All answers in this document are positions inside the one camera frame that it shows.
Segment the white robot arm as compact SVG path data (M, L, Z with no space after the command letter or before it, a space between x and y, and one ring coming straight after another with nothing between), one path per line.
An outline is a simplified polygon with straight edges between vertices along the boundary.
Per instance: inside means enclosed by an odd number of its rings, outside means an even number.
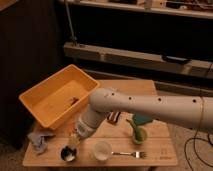
M91 137L111 112L128 112L213 134L213 97L128 95L108 88L94 90L75 122L77 140Z

